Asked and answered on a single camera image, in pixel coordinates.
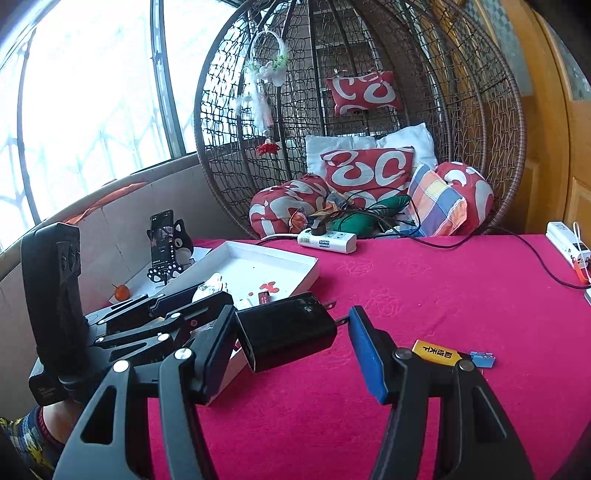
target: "wicker swing chair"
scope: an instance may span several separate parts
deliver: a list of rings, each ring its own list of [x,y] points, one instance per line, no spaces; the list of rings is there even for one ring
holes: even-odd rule
[[[259,157],[265,138],[244,95],[244,61],[258,31],[276,32],[290,49],[287,81],[265,86],[278,155]],[[277,55],[263,36],[257,60]],[[325,79],[391,70],[404,109],[335,116]],[[249,0],[225,24],[207,55],[194,108],[197,153],[224,211],[249,236],[248,212],[261,189],[306,172],[306,135],[373,135],[422,122],[439,162],[477,168],[495,193],[483,227],[498,225],[513,201],[525,162],[525,121],[503,55],[453,0]]]

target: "pink tablecloth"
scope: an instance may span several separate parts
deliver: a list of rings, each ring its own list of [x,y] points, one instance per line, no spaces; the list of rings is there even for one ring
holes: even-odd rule
[[[527,238],[552,271],[577,281],[545,237]],[[481,236],[453,251],[407,239],[360,241],[352,255],[293,241],[268,246],[319,258],[312,291],[338,301],[335,318],[358,304],[399,346],[420,338],[493,352],[485,378],[538,479],[554,473],[591,418],[591,306],[581,291],[555,283],[517,239]],[[155,469],[165,479],[157,402],[150,408]],[[345,328],[317,355],[257,375],[245,368],[199,408],[221,480],[368,478],[388,413],[367,392]],[[436,413],[430,410],[421,479],[433,465]]]

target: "white wall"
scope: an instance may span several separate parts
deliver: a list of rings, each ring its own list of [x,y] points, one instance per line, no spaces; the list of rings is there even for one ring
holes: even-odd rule
[[[184,220],[191,238],[243,238],[213,198],[201,166],[156,180],[78,224],[84,313],[102,308],[112,284],[126,283],[150,262],[150,216],[167,209]],[[34,405],[28,376],[36,357],[19,265],[0,282],[0,416],[15,419]]]

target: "white power strip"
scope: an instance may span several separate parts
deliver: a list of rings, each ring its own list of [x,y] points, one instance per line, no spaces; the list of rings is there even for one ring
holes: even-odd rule
[[[550,222],[546,230],[546,237],[569,265],[572,266],[574,262],[577,262],[580,268],[587,268],[591,251],[564,223]]]
[[[329,250],[340,254],[350,254],[357,248],[357,235],[354,233],[327,231],[324,235],[312,235],[309,228],[297,236],[302,247]]]

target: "white pillow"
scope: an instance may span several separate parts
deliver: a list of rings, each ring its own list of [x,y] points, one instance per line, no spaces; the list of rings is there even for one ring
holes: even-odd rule
[[[365,150],[368,148],[414,147],[413,172],[420,165],[435,170],[437,159],[433,138],[425,124],[406,127],[376,141],[374,137],[315,137],[306,135],[306,163],[308,173],[326,179],[326,165],[320,158],[333,150]]]
[[[431,170],[437,167],[433,137],[425,124],[406,127],[377,141],[377,148],[414,147],[413,171],[419,164]]]

